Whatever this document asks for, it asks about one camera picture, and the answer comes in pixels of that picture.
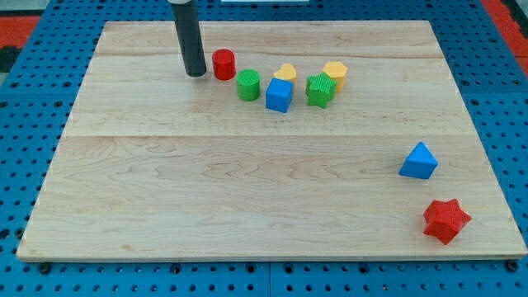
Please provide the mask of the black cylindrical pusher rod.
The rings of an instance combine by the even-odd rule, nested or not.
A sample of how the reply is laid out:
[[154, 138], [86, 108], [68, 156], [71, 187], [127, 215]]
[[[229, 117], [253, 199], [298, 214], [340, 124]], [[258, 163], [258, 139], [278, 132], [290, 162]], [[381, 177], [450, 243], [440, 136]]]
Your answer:
[[186, 74], [201, 77], [206, 73], [206, 63], [196, 1], [170, 0], [170, 5]]

